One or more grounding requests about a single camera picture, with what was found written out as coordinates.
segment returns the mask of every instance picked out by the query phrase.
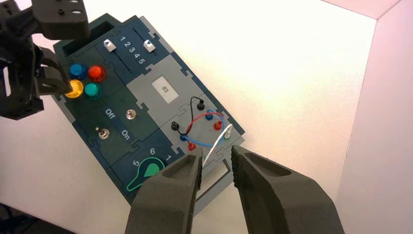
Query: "black connector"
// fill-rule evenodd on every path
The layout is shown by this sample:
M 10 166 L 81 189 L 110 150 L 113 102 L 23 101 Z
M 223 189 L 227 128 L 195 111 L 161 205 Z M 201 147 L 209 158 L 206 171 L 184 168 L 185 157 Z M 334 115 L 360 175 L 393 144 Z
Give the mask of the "black connector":
M 196 108 L 197 108 L 199 111 L 204 110 L 204 109 L 205 109 L 204 100 L 200 99 L 198 105 L 196 105 Z
M 171 123 L 170 128 L 171 128 L 172 130 L 174 130 L 174 131 L 178 131 L 178 129 L 179 129 L 179 124 L 174 121 L 174 122 Z

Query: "white backdrop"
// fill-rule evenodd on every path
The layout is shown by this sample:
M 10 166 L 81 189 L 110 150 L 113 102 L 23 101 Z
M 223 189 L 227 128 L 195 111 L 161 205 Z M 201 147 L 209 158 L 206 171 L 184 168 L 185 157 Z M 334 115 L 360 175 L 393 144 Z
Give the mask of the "white backdrop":
M 244 127 L 244 147 L 315 179 L 336 199 L 374 19 L 318 0 L 85 5 L 89 20 L 144 15 Z M 0 202 L 78 233 L 123 233 L 129 205 L 43 99 L 43 112 L 0 120 Z M 245 232 L 232 186 L 194 218 L 193 233 Z

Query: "robotic arm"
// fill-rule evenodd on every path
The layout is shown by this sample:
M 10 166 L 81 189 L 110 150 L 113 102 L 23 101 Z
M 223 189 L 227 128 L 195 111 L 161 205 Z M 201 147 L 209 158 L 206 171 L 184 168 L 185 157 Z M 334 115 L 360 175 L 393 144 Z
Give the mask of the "robotic arm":
M 41 95 L 71 91 L 55 54 L 33 44 L 31 35 L 78 39 L 90 34 L 82 1 L 32 0 L 32 4 L 20 11 L 14 0 L 0 3 L 0 116 L 15 120 L 42 111 Z
M 241 146 L 232 147 L 234 184 L 250 234 L 343 234 L 336 207 L 311 178 Z M 189 234 L 202 156 L 188 155 L 145 181 L 126 234 Z

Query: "yellow push button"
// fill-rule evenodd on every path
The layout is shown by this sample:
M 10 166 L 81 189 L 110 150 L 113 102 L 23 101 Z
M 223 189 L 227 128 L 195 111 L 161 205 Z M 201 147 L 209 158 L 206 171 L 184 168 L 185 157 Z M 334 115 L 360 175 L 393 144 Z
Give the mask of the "yellow push button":
M 70 81 L 70 86 L 72 91 L 65 94 L 68 98 L 78 98 L 83 93 L 83 83 L 78 79 L 73 79 Z

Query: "white wall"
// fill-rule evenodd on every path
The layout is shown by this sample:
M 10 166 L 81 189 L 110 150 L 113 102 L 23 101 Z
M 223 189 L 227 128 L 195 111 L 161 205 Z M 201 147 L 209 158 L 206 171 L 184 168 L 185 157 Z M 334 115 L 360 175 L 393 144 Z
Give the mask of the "white wall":
M 400 0 L 323 0 L 339 7 L 378 19 Z
M 413 0 L 379 19 L 337 199 L 348 234 L 413 233 Z

